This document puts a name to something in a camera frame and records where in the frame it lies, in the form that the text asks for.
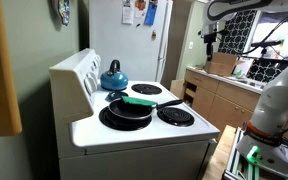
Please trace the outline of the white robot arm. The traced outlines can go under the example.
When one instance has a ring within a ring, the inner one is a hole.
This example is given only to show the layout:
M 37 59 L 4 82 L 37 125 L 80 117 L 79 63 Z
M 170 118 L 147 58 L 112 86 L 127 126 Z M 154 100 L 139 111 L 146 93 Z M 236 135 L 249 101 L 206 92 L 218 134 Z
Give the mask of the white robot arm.
M 209 0 L 203 10 L 202 36 L 216 32 L 220 20 L 237 12 L 288 12 L 288 0 Z M 282 138 L 288 120 L 288 67 L 266 84 L 236 149 L 251 164 L 288 178 L 288 143 Z

